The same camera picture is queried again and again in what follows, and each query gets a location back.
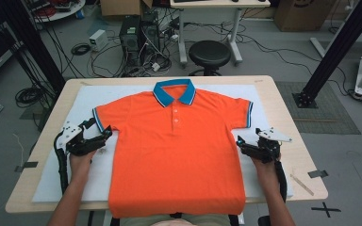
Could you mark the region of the black computer tower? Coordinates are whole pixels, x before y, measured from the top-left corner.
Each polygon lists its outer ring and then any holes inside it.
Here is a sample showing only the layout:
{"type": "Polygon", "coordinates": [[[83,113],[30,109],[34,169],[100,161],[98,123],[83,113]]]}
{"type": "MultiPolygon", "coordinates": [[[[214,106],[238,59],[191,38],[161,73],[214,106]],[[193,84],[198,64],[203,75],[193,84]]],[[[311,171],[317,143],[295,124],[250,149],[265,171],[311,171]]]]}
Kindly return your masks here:
{"type": "Polygon", "coordinates": [[[139,15],[124,17],[119,37],[126,64],[128,66],[139,66],[141,48],[139,15]]]}
{"type": "Polygon", "coordinates": [[[144,24],[142,33],[145,37],[145,55],[151,55],[160,50],[160,40],[157,24],[144,24]]]}

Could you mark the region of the grey floor mat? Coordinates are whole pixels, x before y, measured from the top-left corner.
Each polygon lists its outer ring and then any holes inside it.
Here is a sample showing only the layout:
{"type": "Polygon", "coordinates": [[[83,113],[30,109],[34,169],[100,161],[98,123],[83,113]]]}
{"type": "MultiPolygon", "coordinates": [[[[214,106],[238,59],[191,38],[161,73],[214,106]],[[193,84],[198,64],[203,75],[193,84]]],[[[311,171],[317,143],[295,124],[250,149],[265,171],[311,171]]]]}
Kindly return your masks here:
{"type": "Polygon", "coordinates": [[[294,95],[299,94],[305,82],[276,82],[276,86],[300,133],[360,135],[360,131],[339,101],[332,88],[326,84],[313,106],[298,107],[294,95]]]}

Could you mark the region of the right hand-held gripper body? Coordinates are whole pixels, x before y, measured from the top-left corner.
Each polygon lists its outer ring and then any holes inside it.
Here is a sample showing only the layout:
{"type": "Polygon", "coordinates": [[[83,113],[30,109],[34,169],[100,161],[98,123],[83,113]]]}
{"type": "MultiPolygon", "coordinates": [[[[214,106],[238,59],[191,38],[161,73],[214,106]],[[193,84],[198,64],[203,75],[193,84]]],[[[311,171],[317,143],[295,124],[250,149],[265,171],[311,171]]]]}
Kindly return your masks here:
{"type": "Polygon", "coordinates": [[[280,156],[282,142],[291,142],[292,138],[274,129],[273,127],[262,130],[262,137],[256,143],[257,151],[249,154],[263,163],[275,161],[280,156]]]}

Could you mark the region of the round white table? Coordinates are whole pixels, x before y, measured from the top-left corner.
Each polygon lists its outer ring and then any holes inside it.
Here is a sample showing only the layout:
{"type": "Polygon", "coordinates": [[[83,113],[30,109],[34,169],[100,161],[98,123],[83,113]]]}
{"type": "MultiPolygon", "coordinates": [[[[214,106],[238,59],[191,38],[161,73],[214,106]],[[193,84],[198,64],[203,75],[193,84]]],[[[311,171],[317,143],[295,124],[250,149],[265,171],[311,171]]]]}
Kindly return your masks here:
{"type": "Polygon", "coordinates": [[[36,23],[48,23],[76,15],[86,0],[26,0],[36,23]]]}

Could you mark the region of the black metal post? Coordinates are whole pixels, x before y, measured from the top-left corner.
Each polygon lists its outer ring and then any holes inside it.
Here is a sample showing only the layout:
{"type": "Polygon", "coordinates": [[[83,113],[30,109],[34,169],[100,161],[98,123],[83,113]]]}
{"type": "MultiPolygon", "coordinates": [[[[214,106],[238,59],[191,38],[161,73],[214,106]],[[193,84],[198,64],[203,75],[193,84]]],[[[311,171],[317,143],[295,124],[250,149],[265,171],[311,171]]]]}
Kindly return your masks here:
{"type": "Polygon", "coordinates": [[[2,0],[2,10],[40,67],[55,94],[60,94],[64,88],[65,80],[43,43],[40,33],[32,24],[22,1],[2,0]]]}
{"type": "Polygon", "coordinates": [[[344,25],[337,32],[319,66],[300,93],[293,98],[299,108],[315,106],[315,99],[338,64],[362,34],[362,0],[359,0],[344,25]]]}

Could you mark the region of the person's left hand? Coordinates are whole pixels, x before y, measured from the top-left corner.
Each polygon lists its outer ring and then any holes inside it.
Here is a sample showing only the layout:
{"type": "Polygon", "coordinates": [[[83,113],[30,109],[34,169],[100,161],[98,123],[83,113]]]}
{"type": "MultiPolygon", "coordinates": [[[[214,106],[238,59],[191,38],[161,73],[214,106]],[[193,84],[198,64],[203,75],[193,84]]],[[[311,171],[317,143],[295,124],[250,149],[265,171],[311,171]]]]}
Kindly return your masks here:
{"type": "Polygon", "coordinates": [[[74,154],[70,155],[71,171],[72,171],[72,181],[87,181],[88,174],[91,167],[91,160],[95,155],[95,151],[77,156],[74,154]]]}

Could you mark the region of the large cardboard box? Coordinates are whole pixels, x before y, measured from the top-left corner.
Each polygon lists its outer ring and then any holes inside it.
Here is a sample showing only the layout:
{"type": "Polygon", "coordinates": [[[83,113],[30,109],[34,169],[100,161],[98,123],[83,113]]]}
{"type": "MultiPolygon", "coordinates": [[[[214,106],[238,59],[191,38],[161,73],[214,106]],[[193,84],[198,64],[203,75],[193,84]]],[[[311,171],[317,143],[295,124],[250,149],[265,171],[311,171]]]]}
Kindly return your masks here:
{"type": "Polygon", "coordinates": [[[319,30],[337,0],[280,0],[274,22],[281,31],[319,30]]]}

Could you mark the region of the thin wooden stick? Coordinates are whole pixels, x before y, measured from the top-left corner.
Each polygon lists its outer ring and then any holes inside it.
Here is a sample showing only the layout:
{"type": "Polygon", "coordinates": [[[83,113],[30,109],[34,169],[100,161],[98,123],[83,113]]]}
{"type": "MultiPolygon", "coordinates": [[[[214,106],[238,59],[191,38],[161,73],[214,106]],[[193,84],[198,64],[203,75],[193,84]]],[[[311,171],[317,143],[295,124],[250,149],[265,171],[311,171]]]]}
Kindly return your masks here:
{"type": "Polygon", "coordinates": [[[306,186],[297,176],[295,176],[294,174],[290,174],[289,175],[291,179],[293,179],[301,188],[303,188],[308,194],[310,194],[311,196],[314,196],[314,192],[308,187],[306,186]]]}

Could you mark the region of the white desk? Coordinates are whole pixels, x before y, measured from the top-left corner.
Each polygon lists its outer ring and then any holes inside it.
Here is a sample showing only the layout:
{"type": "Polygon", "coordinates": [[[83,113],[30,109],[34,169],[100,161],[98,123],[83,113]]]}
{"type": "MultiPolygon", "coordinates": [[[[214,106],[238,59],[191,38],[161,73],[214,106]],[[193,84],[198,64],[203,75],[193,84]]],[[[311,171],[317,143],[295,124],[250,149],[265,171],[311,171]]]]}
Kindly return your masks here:
{"type": "Polygon", "coordinates": [[[232,56],[235,59],[235,64],[242,62],[242,56],[236,43],[239,20],[242,11],[246,8],[267,8],[271,5],[269,0],[170,0],[172,8],[179,10],[179,35],[178,35],[178,50],[180,63],[185,67],[188,63],[187,50],[184,39],[184,23],[187,20],[188,14],[185,10],[190,10],[191,14],[202,11],[204,8],[209,8],[211,14],[214,12],[223,12],[234,10],[233,12],[233,29],[231,34],[226,37],[227,43],[231,47],[232,56]]]}

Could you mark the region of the small white box device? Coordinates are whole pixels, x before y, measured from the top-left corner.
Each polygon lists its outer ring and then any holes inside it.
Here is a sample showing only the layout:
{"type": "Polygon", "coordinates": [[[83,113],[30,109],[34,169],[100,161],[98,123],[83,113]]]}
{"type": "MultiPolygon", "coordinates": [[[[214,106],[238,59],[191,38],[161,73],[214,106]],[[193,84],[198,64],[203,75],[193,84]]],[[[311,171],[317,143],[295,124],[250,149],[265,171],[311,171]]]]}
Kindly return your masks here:
{"type": "Polygon", "coordinates": [[[99,29],[89,37],[89,40],[92,50],[99,52],[108,44],[107,32],[103,29],[99,29]]]}

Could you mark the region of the grey tape piece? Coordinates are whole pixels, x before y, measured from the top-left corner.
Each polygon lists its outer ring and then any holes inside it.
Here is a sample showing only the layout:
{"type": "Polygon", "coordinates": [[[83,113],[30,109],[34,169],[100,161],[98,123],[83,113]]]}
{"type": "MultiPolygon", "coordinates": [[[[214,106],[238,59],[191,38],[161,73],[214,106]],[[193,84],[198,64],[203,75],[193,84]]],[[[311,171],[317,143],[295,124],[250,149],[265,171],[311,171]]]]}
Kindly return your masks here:
{"type": "Polygon", "coordinates": [[[328,176],[328,172],[326,170],[313,170],[308,173],[310,178],[316,178],[316,177],[326,177],[328,176]]]}
{"type": "Polygon", "coordinates": [[[22,164],[22,166],[16,166],[15,168],[15,172],[23,172],[24,169],[32,169],[32,168],[36,168],[38,166],[38,161],[33,161],[33,162],[25,162],[22,164]]]}

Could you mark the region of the white table mat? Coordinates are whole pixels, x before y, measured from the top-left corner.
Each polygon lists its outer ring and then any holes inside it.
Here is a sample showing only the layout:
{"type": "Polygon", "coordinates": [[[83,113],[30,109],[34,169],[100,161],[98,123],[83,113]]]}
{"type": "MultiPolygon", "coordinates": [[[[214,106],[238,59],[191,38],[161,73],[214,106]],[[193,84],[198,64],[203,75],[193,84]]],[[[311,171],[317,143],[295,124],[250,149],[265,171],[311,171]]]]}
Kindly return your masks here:
{"type": "MultiPolygon", "coordinates": [[[[92,109],[98,105],[104,105],[142,91],[150,91],[153,88],[152,85],[83,86],[77,93],[65,122],[70,121],[78,125],[83,120],[90,119],[92,117],[92,109]]],[[[233,130],[232,138],[241,136],[248,144],[255,145],[259,140],[259,136],[255,133],[255,129],[260,128],[261,130],[266,130],[271,128],[268,124],[268,117],[265,115],[263,107],[264,99],[258,95],[257,86],[201,85],[199,88],[233,98],[247,99],[254,103],[252,126],[250,128],[233,130]]],[[[105,202],[107,200],[117,139],[118,133],[114,132],[113,136],[107,140],[106,146],[99,149],[94,156],[90,169],[90,179],[86,185],[85,193],[82,198],[84,202],[105,202]]],[[[250,200],[261,198],[263,194],[259,188],[251,159],[244,155],[241,155],[239,159],[246,197],[250,200]]],[[[34,203],[53,203],[58,202],[61,196],[58,159],[54,152],[50,152],[32,201],[34,203]]]]}

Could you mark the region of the black round stool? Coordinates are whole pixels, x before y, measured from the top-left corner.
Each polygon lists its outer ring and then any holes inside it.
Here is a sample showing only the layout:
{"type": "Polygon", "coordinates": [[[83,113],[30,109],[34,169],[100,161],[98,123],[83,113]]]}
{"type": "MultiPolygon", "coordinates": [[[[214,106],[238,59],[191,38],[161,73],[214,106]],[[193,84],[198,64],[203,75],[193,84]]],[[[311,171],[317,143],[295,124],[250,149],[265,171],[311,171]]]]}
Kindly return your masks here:
{"type": "Polygon", "coordinates": [[[219,41],[201,40],[191,45],[189,58],[195,65],[200,66],[199,70],[193,71],[189,76],[194,76],[199,72],[208,76],[221,76],[218,69],[230,61],[231,52],[219,41]]]}

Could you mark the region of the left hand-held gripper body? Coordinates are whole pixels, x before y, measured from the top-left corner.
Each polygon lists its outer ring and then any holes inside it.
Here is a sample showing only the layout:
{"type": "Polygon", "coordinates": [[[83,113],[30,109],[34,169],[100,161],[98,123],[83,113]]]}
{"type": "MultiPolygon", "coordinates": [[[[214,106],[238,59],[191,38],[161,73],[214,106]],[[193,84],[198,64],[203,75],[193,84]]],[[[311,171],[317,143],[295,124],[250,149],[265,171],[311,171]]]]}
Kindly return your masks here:
{"type": "Polygon", "coordinates": [[[76,125],[66,121],[56,136],[56,149],[65,154],[81,156],[97,150],[96,143],[84,138],[85,123],[76,125]]]}

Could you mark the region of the orange polo shirt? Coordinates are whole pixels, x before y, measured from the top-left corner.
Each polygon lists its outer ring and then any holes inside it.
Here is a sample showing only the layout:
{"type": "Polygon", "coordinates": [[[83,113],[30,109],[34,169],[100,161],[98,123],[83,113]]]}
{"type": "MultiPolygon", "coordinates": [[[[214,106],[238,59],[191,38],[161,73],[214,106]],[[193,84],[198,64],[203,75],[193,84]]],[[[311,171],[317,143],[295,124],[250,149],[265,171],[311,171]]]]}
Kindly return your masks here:
{"type": "Polygon", "coordinates": [[[245,191],[233,130],[251,125],[252,102],[197,89],[189,79],[94,108],[118,139],[108,206],[117,218],[242,212],[245,191]]]}

